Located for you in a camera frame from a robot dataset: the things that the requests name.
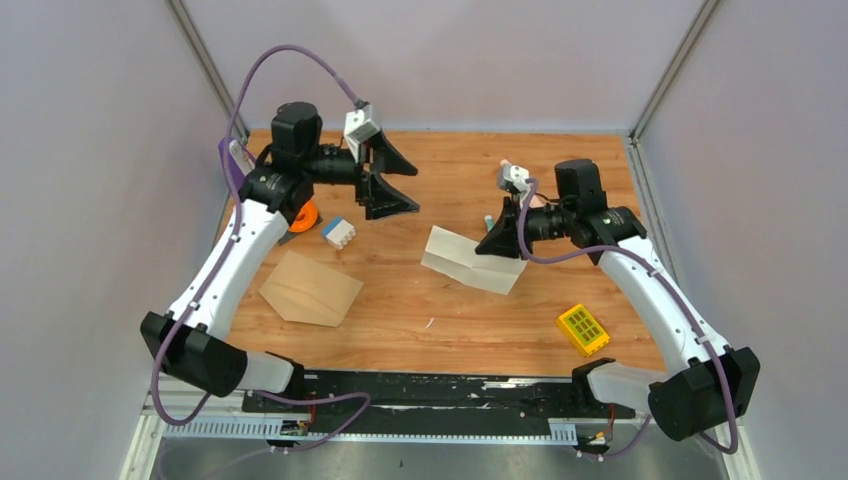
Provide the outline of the beige letter paper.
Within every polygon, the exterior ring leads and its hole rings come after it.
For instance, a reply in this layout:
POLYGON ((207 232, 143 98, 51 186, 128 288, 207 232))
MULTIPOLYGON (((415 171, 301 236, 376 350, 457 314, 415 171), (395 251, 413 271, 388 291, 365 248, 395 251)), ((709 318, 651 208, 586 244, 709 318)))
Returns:
POLYGON ((508 295, 524 272, 527 262, 520 259, 475 252, 478 243, 462 235, 433 226, 421 265, 459 283, 501 295, 508 295))

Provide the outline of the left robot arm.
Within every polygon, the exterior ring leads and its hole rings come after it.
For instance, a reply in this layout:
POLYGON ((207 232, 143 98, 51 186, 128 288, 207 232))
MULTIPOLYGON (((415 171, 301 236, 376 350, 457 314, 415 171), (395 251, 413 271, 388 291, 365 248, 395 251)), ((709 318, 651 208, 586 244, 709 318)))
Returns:
POLYGON ((293 360, 248 352, 226 339, 234 314, 263 260, 314 195, 317 184, 351 185, 368 220, 416 213, 419 205, 389 185, 387 174, 415 176, 417 168, 388 141, 374 107, 361 101, 347 113, 344 146, 320 141, 322 118, 308 102, 280 106, 271 142, 236 194, 233 215, 184 293, 163 314, 150 312, 140 331, 157 373, 208 394, 267 391, 283 413, 306 400, 293 360))

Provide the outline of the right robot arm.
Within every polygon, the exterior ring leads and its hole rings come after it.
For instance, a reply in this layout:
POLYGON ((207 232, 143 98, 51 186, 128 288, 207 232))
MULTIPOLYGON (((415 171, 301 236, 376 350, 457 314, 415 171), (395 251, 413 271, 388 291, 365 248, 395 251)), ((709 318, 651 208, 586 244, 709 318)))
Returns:
POLYGON ((506 192, 493 228, 475 251, 555 264, 588 257, 625 295, 648 327, 665 369, 632 368, 602 358, 573 370, 571 403, 584 417, 609 405, 651 417, 670 439, 699 436, 725 454, 739 447, 738 420, 749 406, 761 364, 749 347, 734 348, 697 312, 668 273, 637 215, 612 207, 598 166, 589 159, 554 167, 557 195, 534 205, 539 182, 507 160, 496 177, 506 192), (576 251, 544 259, 536 241, 569 239, 576 251))

